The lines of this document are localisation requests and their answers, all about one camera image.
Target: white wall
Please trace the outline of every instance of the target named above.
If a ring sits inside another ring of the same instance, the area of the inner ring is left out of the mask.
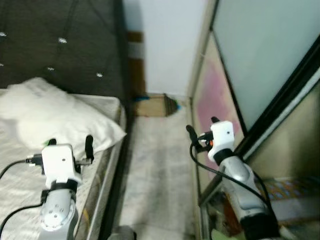
[[[129,31],[144,33],[148,93],[185,96],[208,0],[123,0]]]

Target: dark headboard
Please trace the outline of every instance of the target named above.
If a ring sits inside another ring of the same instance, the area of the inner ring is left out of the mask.
[[[127,50],[121,0],[0,0],[0,88],[43,77],[128,109]]]

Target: cable connector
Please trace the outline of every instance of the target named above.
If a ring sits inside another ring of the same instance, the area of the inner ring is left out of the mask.
[[[42,162],[42,155],[41,153],[38,153],[38,154],[35,154],[33,155],[32,157],[28,157],[25,162],[27,164],[34,164],[35,166],[37,165],[40,165],[42,166],[43,165],[43,162]]]
[[[212,141],[213,139],[214,139],[214,135],[213,135],[212,131],[207,131],[198,137],[199,141],[204,141],[204,142],[205,141]]]
[[[28,157],[25,162],[27,164],[30,164],[30,166],[41,166],[42,175],[45,175],[45,169],[44,169],[44,163],[42,161],[42,154],[41,153],[37,153],[31,157]]]

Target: bed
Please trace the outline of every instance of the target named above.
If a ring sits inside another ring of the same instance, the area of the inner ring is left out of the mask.
[[[127,132],[82,169],[76,240],[107,239],[112,229],[133,119],[127,56],[120,0],[0,0],[0,89],[42,77]],[[0,128],[1,169],[30,154]],[[19,164],[6,172],[0,182],[0,221],[13,209],[39,202],[45,181],[40,171]],[[18,213],[1,239],[37,239],[38,221],[39,209]]]

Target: black cable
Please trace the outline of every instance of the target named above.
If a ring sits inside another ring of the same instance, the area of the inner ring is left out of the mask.
[[[17,210],[11,212],[8,216],[6,216],[6,218],[3,220],[3,222],[1,223],[1,226],[0,226],[0,239],[1,239],[2,232],[5,228],[7,221],[9,220],[9,218],[11,218],[14,214],[16,214],[22,210],[38,208],[38,207],[41,207],[42,205],[43,205],[43,203],[39,203],[37,205],[24,206],[24,207],[18,208]]]
[[[255,190],[253,190],[251,187],[245,185],[244,183],[242,183],[242,182],[234,179],[233,177],[231,177],[231,176],[229,176],[229,175],[227,175],[227,174],[224,174],[224,173],[222,173],[222,172],[220,172],[220,171],[218,171],[218,170],[215,170],[215,169],[213,169],[213,168],[211,168],[211,167],[208,167],[208,166],[203,165],[202,163],[198,162],[198,160],[195,158],[195,156],[194,156],[194,154],[193,154],[193,147],[194,147],[194,145],[193,145],[193,143],[191,143],[189,151],[190,151],[190,156],[191,156],[192,160],[195,162],[195,164],[197,164],[198,166],[204,168],[205,170],[207,170],[207,171],[209,171],[209,172],[212,172],[212,173],[214,173],[214,174],[220,175],[221,177],[226,178],[226,179],[228,179],[228,180],[230,180],[230,181],[232,181],[232,182],[240,185],[240,186],[243,187],[244,189],[246,189],[246,190],[248,190],[249,192],[251,192],[252,194],[256,195],[259,199],[261,199],[261,201],[263,201],[263,202],[266,204],[266,206],[268,207],[268,209],[270,208],[270,204],[268,203],[268,201],[267,201],[266,199],[264,199],[258,192],[256,192]]]
[[[253,171],[253,174],[254,174],[254,176],[256,177],[256,179],[258,179],[258,181],[259,181],[259,183],[260,183],[260,185],[261,185],[261,187],[262,187],[262,189],[263,189],[263,192],[264,192],[266,201],[267,201],[267,203],[268,203],[267,206],[268,206],[268,209],[269,209],[270,213],[272,214],[272,216],[273,216],[275,219],[277,219],[276,214],[275,214],[275,212],[274,212],[274,210],[273,210],[273,208],[272,208],[271,200],[270,200],[270,197],[269,197],[269,193],[268,193],[268,190],[267,190],[267,188],[266,188],[266,185],[264,184],[264,181],[261,179],[261,177],[260,177],[256,172]]]
[[[12,167],[13,165],[16,165],[16,164],[25,164],[26,163],[26,160],[19,160],[19,161],[14,161],[12,163],[10,163],[8,166],[5,167],[5,169],[2,170],[2,172],[0,173],[0,179],[2,178],[2,176],[5,174],[5,172],[10,168]]]

